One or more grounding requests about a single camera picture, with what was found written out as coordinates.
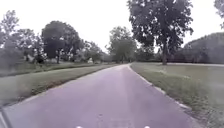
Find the road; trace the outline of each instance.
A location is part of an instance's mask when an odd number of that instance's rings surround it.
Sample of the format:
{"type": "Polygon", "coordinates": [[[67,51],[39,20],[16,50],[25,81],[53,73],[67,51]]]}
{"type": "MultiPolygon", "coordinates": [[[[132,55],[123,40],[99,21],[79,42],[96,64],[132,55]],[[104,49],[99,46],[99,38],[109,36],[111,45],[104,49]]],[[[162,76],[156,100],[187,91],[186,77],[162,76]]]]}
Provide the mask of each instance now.
{"type": "Polygon", "coordinates": [[[70,81],[7,107],[5,113],[13,128],[193,128],[194,124],[174,100],[129,65],[70,81]]]}

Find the distant tree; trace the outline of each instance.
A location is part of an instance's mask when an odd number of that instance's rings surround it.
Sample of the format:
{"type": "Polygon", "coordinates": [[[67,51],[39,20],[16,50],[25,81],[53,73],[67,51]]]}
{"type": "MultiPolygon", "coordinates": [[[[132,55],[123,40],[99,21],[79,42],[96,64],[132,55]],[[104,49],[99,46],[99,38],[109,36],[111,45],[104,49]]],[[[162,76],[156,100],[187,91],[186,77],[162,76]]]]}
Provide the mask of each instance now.
{"type": "Polygon", "coordinates": [[[102,60],[102,50],[94,42],[84,41],[84,47],[82,49],[83,61],[87,62],[92,58],[93,62],[102,60]]]}
{"type": "Polygon", "coordinates": [[[179,53],[188,63],[224,63],[224,33],[213,33],[193,40],[179,53]]]}
{"type": "Polygon", "coordinates": [[[108,50],[116,62],[131,61],[134,59],[136,42],[126,27],[115,27],[110,32],[108,50]]]}
{"type": "Polygon", "coordinates": [[[22,59],[22,52],[18,49],[19,37],[16,26],[19,19],[16,12],[7,11],[0,22],[0,58],[1,66],[13,67],[22,59]]]}
{"type": "Polygon", "coordinates": [[[36,41],[35,33],[30,29],[19,29],[16,34],[18,36],[17,47],[23,52],[26,61],[29,61],[28,55],[32,54],[32,47],[36,41]]]}
{"type": "Polygon", "coordinates": [[[154,48],[141,46],[136,50],[135,59],[140,62],[149,62],[154,58],[154,48]]]}
{"type": "Polygon", "coordinates": [[[155,42],[162,47],[164,65],[183,43],[185,32],[193,32],[190,0],[129,0],[128,6],[134,37],[145,46],[155,42]]]}
{"type": "Polygon", "coordinates": [[[60,54],[76,54],[79,49],[79,36],[71,25],[60,21],[52,21],[45,26],[41,35],[44,41],[44,52],[47,57],[57,58],[59,63],[60,54]]]}
{"type": "Polygon", "coordinates": [[[3,20],[0,23],[1,30],[1,43],[4,44],[4,48],[15,49],[17,46],[18,36],[15,27],[18,26],[19,19],[16,17],[14,10],[7,11],[3,20]]]}

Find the tree trunk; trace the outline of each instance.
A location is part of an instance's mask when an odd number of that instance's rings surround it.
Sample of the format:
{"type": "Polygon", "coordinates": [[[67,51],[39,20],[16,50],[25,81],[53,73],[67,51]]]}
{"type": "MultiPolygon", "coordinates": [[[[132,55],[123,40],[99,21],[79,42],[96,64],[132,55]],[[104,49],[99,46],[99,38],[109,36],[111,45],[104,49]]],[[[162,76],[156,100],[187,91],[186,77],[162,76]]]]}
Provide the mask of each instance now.
{"type": "Polygon", "coordinates": [[[167,44],[163,43],[163,56],[162,56],[163,65],[167,65],[167,44]]]}
{"type": "Polygon", "coordinates": [[[59,60],[60,60],[60,51],[58,50],[58,53],[57,53],[57,64],[59,64],[59,60]]]}

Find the overcast sky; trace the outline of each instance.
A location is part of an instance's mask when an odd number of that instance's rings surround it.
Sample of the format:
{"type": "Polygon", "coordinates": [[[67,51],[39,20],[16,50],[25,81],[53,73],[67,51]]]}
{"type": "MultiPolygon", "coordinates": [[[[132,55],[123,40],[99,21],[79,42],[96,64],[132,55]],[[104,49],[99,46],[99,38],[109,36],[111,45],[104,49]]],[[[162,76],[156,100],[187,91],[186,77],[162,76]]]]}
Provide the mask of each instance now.
{"type": "MultiPolygon", "coordinates": [[[[192,36],[185,43],[213,32],[222,31],[222,20],[213,7],[214,0],[192,0],[194,22],[192,36]]],[[[96,42],[101,48],[109,42],[109,31],[115,26],[129,23],[127,0],[0,0],[0,16],[7,10],[16,10],[21,28],[41,29],[52,20],[71,24],[80,37],[96,42]]]]}

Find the grass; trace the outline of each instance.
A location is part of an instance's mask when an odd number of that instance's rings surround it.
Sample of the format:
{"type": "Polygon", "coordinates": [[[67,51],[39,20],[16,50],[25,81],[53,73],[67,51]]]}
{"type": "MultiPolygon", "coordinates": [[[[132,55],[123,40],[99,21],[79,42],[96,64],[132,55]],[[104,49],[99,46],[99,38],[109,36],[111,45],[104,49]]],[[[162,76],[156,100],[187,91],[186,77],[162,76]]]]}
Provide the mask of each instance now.
{"type": "Polygon", "coordinates": [[[62,69],[2,77],[0,78],[0,106],[12,105],[49,88],[111,66],[113,65],[62,69]]]}
{"type": "Polygon", "coordinates": [[[21,75],[21,74],[28,74],[28,73],[37,73],[37,72],[44,72],[44,71],[51,71],[51,70],[58,70],[58,69],[90,67],[90,66],[97,66],[97,65],[100,65],[100,64],[61,63],[61,64],[39,65],[39,64],[22,63],[13,69],[0,69],[0,77],[15,76],[15,75],[21,75]]]}
{"type": "Polygon", "coordinates": [[[224,127],[224,66],[134,63],[131,66],[167,95],[192,108],[210,128],[224,127]]]}

